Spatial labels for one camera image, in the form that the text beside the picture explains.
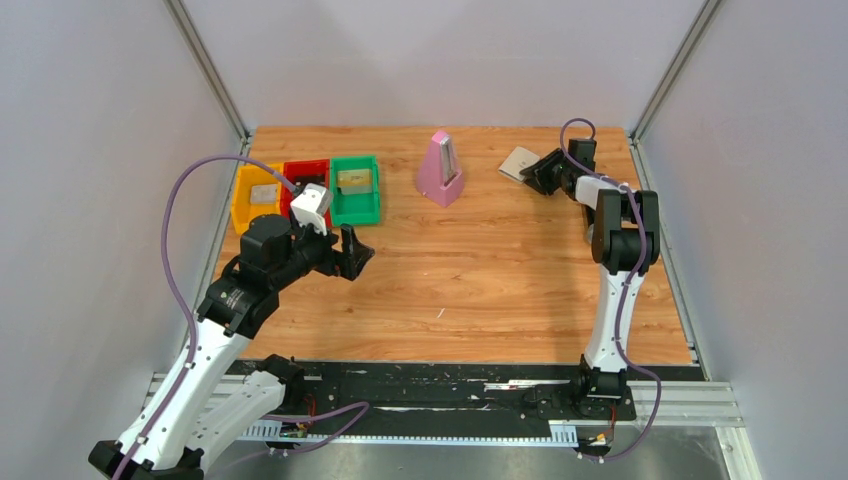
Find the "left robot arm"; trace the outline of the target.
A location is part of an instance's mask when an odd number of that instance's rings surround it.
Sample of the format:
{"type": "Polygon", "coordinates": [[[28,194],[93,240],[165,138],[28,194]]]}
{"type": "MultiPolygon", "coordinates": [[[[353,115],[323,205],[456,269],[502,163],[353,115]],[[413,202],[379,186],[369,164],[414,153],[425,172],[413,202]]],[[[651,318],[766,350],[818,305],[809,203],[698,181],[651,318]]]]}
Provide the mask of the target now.
{"type": "Polygon", "coordinates": [[[280,292],[311,272],[355,280],[375,255],[352,226],[321,234],[280,214],[255,218],[239,253],[207,289],[190,337],[164,382],[116,440],[98,442],[88,461],[110,479],[202,479],[250,426],[306,400],[304,371],[279,355],[263,360],[240,388],[205,408],[232,363],[279,308],[280,292]]]}

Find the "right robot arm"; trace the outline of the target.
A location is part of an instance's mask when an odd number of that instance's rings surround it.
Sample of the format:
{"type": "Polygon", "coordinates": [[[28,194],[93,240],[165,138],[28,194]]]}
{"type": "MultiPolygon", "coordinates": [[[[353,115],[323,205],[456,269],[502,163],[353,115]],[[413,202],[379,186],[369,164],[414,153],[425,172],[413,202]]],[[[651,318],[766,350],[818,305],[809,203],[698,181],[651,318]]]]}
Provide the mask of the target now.
{"type": "Polygon", "coordinates": [[[635,190],[597,172],[595,151],[595,140],[571,139],[565,149],[558,148],[521,170],[524,183],[532,189],[546,196],[562,190],[587,214],[591,255],[600,271],[600,296],[592,335],[569,396],[575,411],[589,418],[601,414],[611,402],[624,402],[631,370],[660,380],[627,355],[636,299],[660,254],[658,194],[635,190]]]}

